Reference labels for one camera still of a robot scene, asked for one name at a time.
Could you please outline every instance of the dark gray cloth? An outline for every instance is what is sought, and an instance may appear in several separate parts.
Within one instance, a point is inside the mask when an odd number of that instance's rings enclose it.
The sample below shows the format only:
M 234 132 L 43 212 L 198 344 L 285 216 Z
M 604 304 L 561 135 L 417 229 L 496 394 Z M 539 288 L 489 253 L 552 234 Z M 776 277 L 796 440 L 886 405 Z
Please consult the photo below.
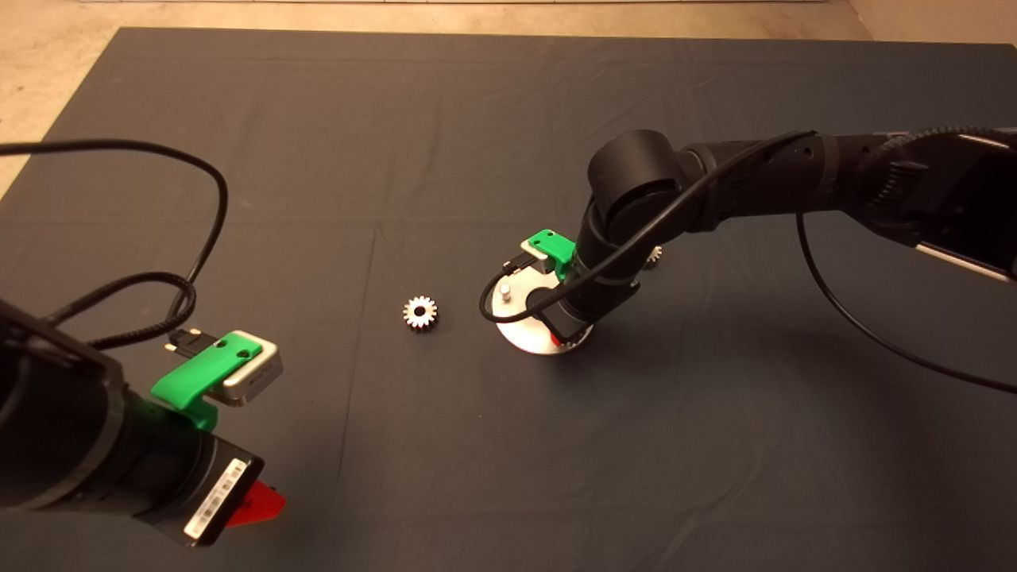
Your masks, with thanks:
M 4 514 L 5 570 L 1013 570 L 1017 398 L 922 370 L 840 319 L 789 217 L 666 246 L 558 358 L 523 354 L 480 287 L 574 234 L 619 132 L 675 146 L 1017 125 L 1009 46 L 121 31 L 49 138 L 177 146 L 231 183 L 194 324 L 277 341 L 286 375 L 218 434 L 261 455 L 276 521 L 186 551 L 138 522 Z M 123 274 L 183 272 L 211 181 L 124 153 L 32 160 L 0 202 L 0 295 L 43 313 Z M 1017 296 L 809 219 L 874 329 L 1017 381 Z M 427 335 L 406 299 L 437 300 Z M 152 322 L 136 288 L 70 323 Z M 116 350 L 146 392 L 179 360 Z

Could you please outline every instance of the floor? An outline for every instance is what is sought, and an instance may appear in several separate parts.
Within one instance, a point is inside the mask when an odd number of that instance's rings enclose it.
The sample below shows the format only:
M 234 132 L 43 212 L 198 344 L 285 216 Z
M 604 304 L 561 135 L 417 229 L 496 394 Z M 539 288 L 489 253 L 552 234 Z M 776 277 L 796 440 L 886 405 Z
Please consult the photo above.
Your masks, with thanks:
M 120 26 L 1017 42 L 1013 0 L 815 3 L 274 4 L 0 0 L 0 140 L 42 138 Z M 0 196 L 23 159 L 0 161 Z

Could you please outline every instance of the round metal base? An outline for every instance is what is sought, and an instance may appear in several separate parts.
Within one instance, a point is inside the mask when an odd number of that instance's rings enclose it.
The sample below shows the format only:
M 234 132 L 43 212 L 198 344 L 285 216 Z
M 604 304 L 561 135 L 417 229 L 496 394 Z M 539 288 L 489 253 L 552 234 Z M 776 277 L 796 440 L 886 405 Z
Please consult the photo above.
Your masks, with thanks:
M 512 316 L 526 309 L 526 298 L 537 288 L 554 288 L 558 278 L 554 273 L 541 274 L 533 268 L 525 268 L 512 276 L 502 278 L 491 296 L 491 312 L 494 316 Z M 498 324 L 501 335 L 519 349 L 538 355 L 557 355 L 576 349 L 590 335 L 586 329 L 583 337 L 572 344 L 555 344 L 551 331 L 536 318 L 527 318 L 512 324 Z

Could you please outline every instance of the barcode label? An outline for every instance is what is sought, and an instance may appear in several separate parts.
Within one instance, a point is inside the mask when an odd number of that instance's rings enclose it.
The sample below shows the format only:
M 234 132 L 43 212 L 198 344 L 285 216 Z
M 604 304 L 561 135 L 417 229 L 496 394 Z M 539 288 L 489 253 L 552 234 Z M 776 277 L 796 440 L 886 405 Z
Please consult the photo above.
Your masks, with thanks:
M 245 469 L 247 469 L 247 463 L 240 459 L 230 461 L 223 474 L 219 475 L 216 485 L 208 492 L 208 496 L 204 498 L 201 506 L 194 512 L 194 516 L 187 521 L 187 526 L 184 526 L 184 534 L 195 540 L 201 537 L 205 527 L 208 526 L 208 522 L 212 521 L 212 517 L 216 516 L 216 511 L 222 506 L 223 501 L 230 496 L 230 491 L 233 491 L 233 488 L 236 487 L 237 480 L 240 479 L 240 475 L 244 474 Z

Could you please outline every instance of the spur gear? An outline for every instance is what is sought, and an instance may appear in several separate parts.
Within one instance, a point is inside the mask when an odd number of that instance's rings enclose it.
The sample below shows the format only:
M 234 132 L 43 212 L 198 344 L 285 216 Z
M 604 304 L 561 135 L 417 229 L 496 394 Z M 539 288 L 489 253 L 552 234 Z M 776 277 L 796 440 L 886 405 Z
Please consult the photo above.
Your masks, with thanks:
M 427 296 L 411 298 L 403 306 L 403 321 L 415 332 L 428 330 L 438 320 L 438 305 Z

